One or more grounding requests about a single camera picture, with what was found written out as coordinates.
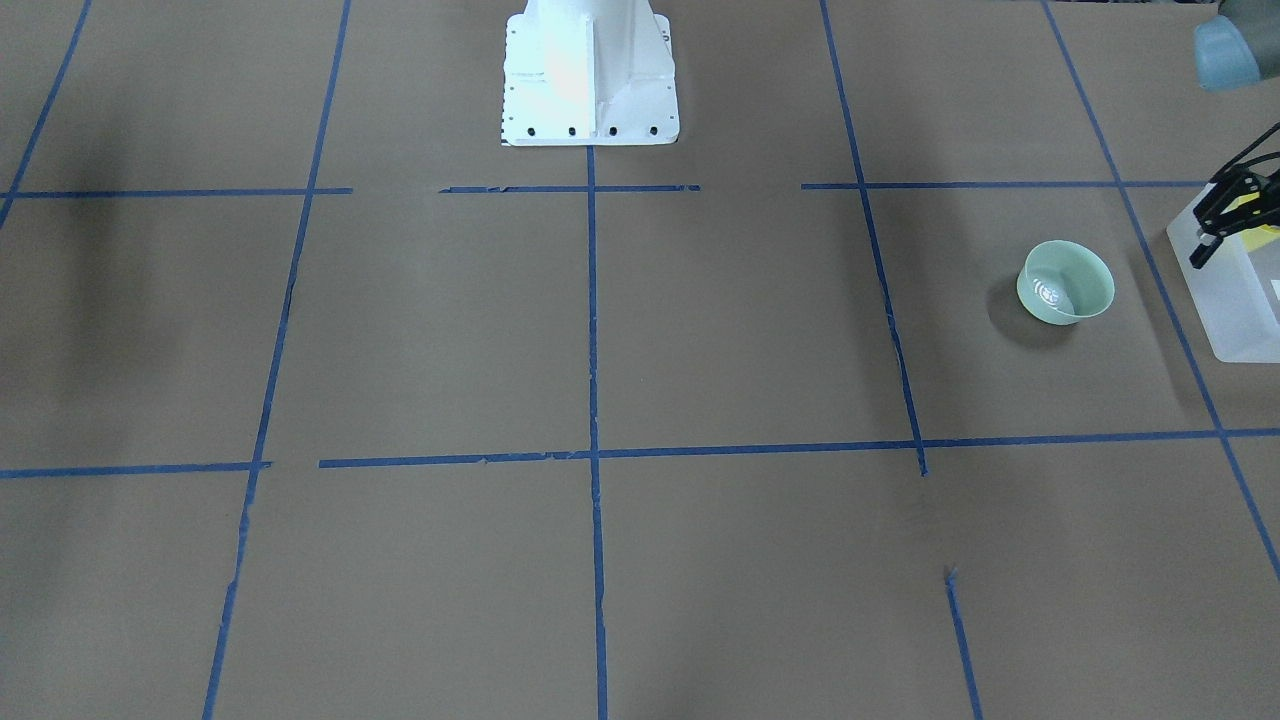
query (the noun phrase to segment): light green bowl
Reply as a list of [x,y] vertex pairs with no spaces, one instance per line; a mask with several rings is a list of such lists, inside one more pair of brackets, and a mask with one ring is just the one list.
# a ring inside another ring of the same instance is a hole
[[1088,247],[1051,240],[1032,249],[1018,275],[1018,299],[1036,318],[1070,325],[1101,315],[1116,296],[1115,278]]

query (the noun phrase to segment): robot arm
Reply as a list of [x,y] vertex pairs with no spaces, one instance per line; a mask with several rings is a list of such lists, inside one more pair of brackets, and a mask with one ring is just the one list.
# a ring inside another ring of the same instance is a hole
[[1201,233],[1201,245],[1190,256],[1193,268],[1203,268],[1222,241],[1235,233],[1280,225],[1280,170],[1263,176],[1252,169],[1280,159],[1280,152],[1245,159],[1276,131],[1280,131],[1280,123],[1271,126],[1262,137],[1213,173],[1208,192],[1193,210]]
[[1222,0],[1196,28],[1196,70],[1204,90],[1234,90],[1280,74],[1280,0]]

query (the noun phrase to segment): clear plastic container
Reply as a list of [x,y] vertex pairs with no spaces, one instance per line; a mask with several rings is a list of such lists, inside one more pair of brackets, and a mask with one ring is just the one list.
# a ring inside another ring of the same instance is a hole
[[1169,225],[1169,241],[1196,301],[1213,355],[1224,363],[1280,363],[1280,232],[1257,228],[1228,237],[1199,270],[1193,209],[1204,188]]

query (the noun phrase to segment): blue tape line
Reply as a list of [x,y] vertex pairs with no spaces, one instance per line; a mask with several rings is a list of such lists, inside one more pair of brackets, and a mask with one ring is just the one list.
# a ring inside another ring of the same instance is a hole
[[1183,332],[1183,324],[1178,319],[1178,311],[1174,310],[1174,302],[1169,297],[1169,290],[1165,287],[1165,281],[1160,274],[1160,269],[1156,266],[1156,258],[1152,255],[1151,247],[1147,245],[1146,233],[1142,232],[1142,223],[1138,222],[1138,214],[1134,211],[1133,202],[1129,200],[1129,193],[1120,178],[1120,168],[1116,165],[1115,156],[1111,154],[1111,146],[1107,143],[1107,138],[1102,133],[1102,124],[1098,123],[1098,115],[1093,111],[1093,104],[1089,102],[1089,96],[1084,92],[1084,83],[1080,81],[1080,73],[1075,68],[1075,61],[1071,60],[1071,53],[1066,47],[1066,40],[1062,37],[1062,31],[1057,26],[1057,19],[1053,17],[1053,10],[1050,8],[1048,0],[1041,0],[1041,9],[1044,12],[1046,19],[1048,19],[1050,29],[1053,32],[1057,47],[1062,53],[1062,59],[1066,61],[1066,69],[1071,76],[1071,82],[1075,83],[1075,92],[1080,96],[1080,102],[1084,105],[1084,111],[1089,118],[1089,124],[1093,126],[1093,135],[1097,137],[1098,146],[1102,149],[1102,156],[1107,161],[1107,168],[1111,169],[1111,177],[1115,178],[1116,186],[1119,186],[1120,197],[1124,200],[1125,210],[1129,213],[1129,222],[1133,225],[1134,234],[1138,236],[1142,252],[1147,259],[1147,266],[1151,268],[1151,273],[1155,275],[1156,288],[1160,291],[1160,299],[1165,304],[1165,311],[1169,314],[1169,319],[1174,323],[1174,332],[1178,334],[1178,342],[1181,345],[1183,354],[1187,356],[1187,361],[1192,368],[1192,374],[1196,377],[1196,386],[1199,388],[1201,398],[1204,401],[1204,407],[1208,410],[1213,428],[1221,432],[1222,421],[1219,419],[1217,407],[1215,407],[1213,398],[1210,396],[1208,386],[1204,383],[1204,377],[1201,374],[1199,364],[1196,361],[1196,355],[1192,352],[1192,346],[1187,340],[1187,333]]
[[173,465],[104,465],[97,468],[22,468],[0,470],[0,480],[28,478],[95,478],[120,475],[178,475],[184,473],[242,473],[270,462],[195,462]]
[[1240,428],[1226,430],[1226,437],[1280,437],[1280,428]]
[[[18,200],[111,200],[119,197],[275,197],[305,196],[305,187],[228,187],[210,190],[77,190],[18,192]],[[351,187],[317,187],[314,195],[351,195]]]
[[1258,511],[1258,503],[1253,500],[1253,491],[1249,489],[1249,483],[1244,479],[1244,470],[1240,469],[1240,462],[1236,460],[1235,451],[1231,448],[1231,442],[1226,438],[1225,433],[1219,441],[1222,443],[1222,451],[1226,452],[1226,461],[1231,465],[1231,474],[1235,477],[1236,487],[1240,488],[1240,496],[1244,497],[1244,506],[1249,509],[1253,529],[1258,532],[1262,548],[1267,553],[1267,560],[1271,561],[1271,571],[1275,574],[1276,580],[1280,580],[1280,555],[1276,555],[1276,546],[1271,541],[1271,533],[1267,532],[1267,524],[1262,520],[1262,512]]
[[484,462],[544,462],[548,460],[588,460],[590,451],[495,452],[480,455],[408,455],[403,457],[339,457],[321,460],[321,470],[339,468],[406,468],[412,465],[476,465]]
[[440,195],[506,195],[518,192],[586,192],[585,184],[454,186]]
[[1097,136],[1098,145],[1102,147],[1102,155],[1106,158],[1107,167],[1111,168],[1111,174],[1116,179],[1116,184],[1120,190],[1120,197],[1124,200],[1125,210],[1129,214],[1129,223],[1133,225],[1134,234],[1138,236],[1138,243],[1142,246],[1142,254],[1147,259],[1147,266],[1151,269],[1151,274],[1156,281],[1156,290],[1160,291],[1160,299],[1165,304],[1165,311],[1169,313],[1169,319],[1174,325],[1178,342],[1183,347],[1183,354],[1187,356],[1187,363],[1190,365],[1192,374],[1196,378],[1196,386],[1199,388],[1201,397],[1204,400],[1204,409],[1208,411],[1210,419],[1213,423],[1213,429],[1217,430],[1219,441],[1222,445],[1222,452],[1226,454],[1226,460],[1231,466],[1231,474],[1235,477],[1235,483],[1239,486],[1240,495],[1244,497],[1244,503],[1249,510],[1253,527],[1258,532],[1258,538],[1262,541],[1262,547],[1267,553],[1267,560],[1271,561],[1271,570],[1276,579],[1280,580],[1280,557],[1276,556],[1275,543],[1271,542],[1271,533],[1267,532],[1266,523],[1262,520],[1262,514],[1258,512],[1257,503],[1253,500],[1253,492],[1249,489],[1249,483],[1245,480],[1244,473],[1240,470],[1240,464],[1235,457],[1235,450],[1231,447],[1229,433],[1222,427],[1222,420],[1217,414],[1217,407],[1213,405],[1213,397],[1210,395],[1208,384],[1204,382],[1204,375],[1201,373],[1199,364],[1196,361],[1196,354],[1192,351],[1190,342],[1187,340],[1187,333],[1183,331],[1183,323],[1179,320],[1178,311],[1174,309],[1174,302],[1169,296],[1169,290],[1165,287],[1165,279],[1160,274],[1160,268],[1156,266],[1156,258],[1151,252],[1151,246],[1147,243],[1146,233],[1142,232],[1142,223],[1138,222],[1138,213],[1134,210],[1133,201],[1129,199],[1129,191],[1121,182],[1120,168],[1116,165],[1115,158],[1111,154],[1111,147],[1107,145],[1107,138],[1102,133],[1102,126],[1098,123],[1098,117],[1093,111],[1093,104],[1089,102],[1089,96],[1084,92],[1084,83],[1080,81],[1080,73],[1076,72],[1075,63],[1071,60],[1071,53],[1066,47],[1066,40],[1062,37],[1062,31],[1057,26],[1057,19],[1053,17],[1053,10],[1050,8],[1048,0],[1041,0],[1041,9],[1048,19],[1050,28],[1053,31],[1053,38],[1057,41],[1059,49],[1062,51],[1062,59],[1066,60],[1066,68],[1071,74],[1071,81],[1075,83],[1076,92],[1080,95],[1080,102],[1084,105],[1084,110],[1089,117],[1089,123],[1093,126],[1093,133]]
[[36,127],[31,131],[31,137],[27,138],[27,149],[22,152],[22,161],[18,163],[18,172],[13,176],[13,182],[9,184],[9,195],[4,200],[4,205],[0,205],[0,228],[4,227],[6,219],[9,219],[9,210],[13,209],[14,195],[18,188],[22,187],[22,178],[27,174],[27,168],[31,165],[31,156],[36,152],[36,143],[40,142],[40,133],[45,131],[45,123],[49,122],[49,113],[54,109],[54,100],[58,99],[58,91],[63,87],[63,81],[67,78],[67,68],[72,64],[72,56],[76,54],[76,47],[79,45],[81,31],[84,29],[84,20],[88,19],[88,9],[93,5],[93,0],[84,0],[84,5],[81,6],[79,18],[76,20],[76,29],[72,31],[72,40],[67,45],[67,53],[63,55],[63,64],[58,67],[58,74],[54,77],[54,86],[49,88],[49,96],[45,97],[45,106],[40,109],[40,117],[36,118]]
[[[1124,187],[1204,187],[1204,181],[1126,181]],[[1116,187],[1115,181],[805,182],[800,190],[1009,190]]]
[[964,632],[964,618],[960,616],[960,600],[956,597],[956,569],[947,571],[947,605],[951,606],[951,624],[956,629],[956,644],[960,647],[960,664],[964,666],[964,683],[969,688],[969,705],[973,707],[973,720],[982,720],[982,698],[978,697],[978,680],[973,675],[973,660],[969,657],[969,638]]
[[1202,181],[1121,181],[1121,187],[1196,187],[1202,188],[1208,184]]
[[[1280,437],[1280,428],[1257,428],[1229,430],[1238,437]],[[924,439],[928,448],[945,447],[1007,447],[1036,445],[1097,445],[1110,442],[1161,442],[1213,439],[1217,430],[1155,430],[1143,433],[1089,433],[1060,436],[1007,436],[972,438],[933,438]],[[859,442],[813,442],[778,445],[710,445],[686,447],[622,447],[598,450],[602,460],[635,457],[698,457],[716,455],[787,455],[805,452],[865,452],[884,450],[914,450],[913,439],[859,441]],[[506,452],[477,455],[419,455],[399,457],[351,457],[321,460],[321,469],[338,468],[398,468],[406,465],[468,465],[475,462],[545,462],[556,460],[589,460],[590,450],[561,450],[550,452]]]
[[787,455],[801,452],[858,452],[869,450],[913,450],[915,441],[869,441],[869,442],[814,442],[795,445],[718,445],[701,447],[634,447],[602,450],[600,457],[616,460],[622,457],[698,457],[708,455]]
[[993,182],[869,182],[869,190],[1016,190],[1115,187],[1111,181],[993,181]]
[[604,523],[600,512],[600,377],[599,283],[596,279],[595,147],[586,147],[586,268],[588,268],[588,374],[591,421],[591,555],[595,565],[595,707],[598,720],[609,719],[609,670],[604,628]]
[[701,192],[700,184],[503,184],[503,186],[453,186],[440,191],[440,195],[507,195],[520,192]]
[[858,133],[854,132],[854,117],[849,110],[849,96],[845,94],[845,74],[840,69],[840,55],[836,53],[836,36],[831,29],[831,13],[827,0],[818,0],[822,6],[822,23],[827,31],[827,49],[831,53],[831,68],[836,74],[836,90],[840,92],[840,108],[845,114],[845,132],[849,135],[849,151],[854,160],[854,174],[858,176],[859,195],[863,200],[863,215],[867,218],[867,234],[870,238],[872,256],[876,260],[876,275],[879,278],[881,293],[884,297],[884,316],[888,322],[890,337],[893,340],[893,352],[897,355],[897,370],[902,383],[902,401],[906,404],[906,416],[911,423],[911,437],[915,439],[916,460],[920,474],[929,474],[929,464],[924,456],[924,443],[920,441],[920,421],[915,414],[915,400],[911,397],[911,378],[906,372],[906,355],[902,352],[902,338],[897,333],[897,319],[893,315],[893,297],[884,273],[884,259],[881,255],[879,237],[876,232],[876,218],[872,214],[872,199],[867,191],[867,176],[863,173],[863,159],[858,151]]
[[[338,22],[338,41],[333,50],[333,64],[329,68],[329,85],[325,88],[324,105],[320,111],[320,127],[316,131],[315,150],[311,154],[311,172],[307,176],[307,193],[302,201],[302,215],[298,219],[298,234],[293,242],[293,259],[289,261],[289,279],[284,290],[284,305],[280,309],[280,323],[275,332],[275,350],[271,354],[271,370],[266,379],[266,392],[262,397],[262,416],[259,421],[257,439],[253,445],[255,464],[262,460],[266,447],[266,430],[271,421],[271,404],[275,401],[275,387],[280,373],[280,359],[284,355],[284,338],[289,331],[289,310],[293,304],[293,287],[298,279],[298,263],[302,259],[302,247],[306,242],[307,224],[311,218],[311,204],[315,197],[316,179],[320,176],[320,159],[324,155],[325,135],[329,128],[329,113],[333,109],[333,96],[338,87],[338,69],[342,67],[342,50],[347,38],[347,22],[351,18],[351,0],[343,0],[342,19]],[[223,600],[221,624],[218,629],[218,644],[214,648],[214,662],[209,670],[209,689],[205,692],[205,707],[202,720],[212,720],[214,707],[218,702],[218,688],[221,682],[223,660],[227,656],[227,639],[230,633],[232,615],[236,609],[236,592],[239,587],[241,569],[244,564],[244,548],[248,539],[250,509],[257,495],[257,479],[260,469],[255,466],[250,470],[248,482],[244,487],[244,505],[241,509],[239,537],[236,543],[236,570],[232,582],[227,585],[227,597]]]
[[984,438],[925,439],[925,447],[1000,447],[1016,445],[1085,445],[1106,442],[1157,442],[1172,439],[1212,439],[1217,430],[1169,430],[1151,433],[1092,433],[1079,436],[1023,436]]
[[595,192],[700,192],[700,184],[600,184]]

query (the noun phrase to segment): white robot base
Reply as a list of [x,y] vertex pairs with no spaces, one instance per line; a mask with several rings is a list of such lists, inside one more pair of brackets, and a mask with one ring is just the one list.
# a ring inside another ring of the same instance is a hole
[[529,0],[507,22],[503,70],[504,145],[680,137],[671,23],[649,0]]

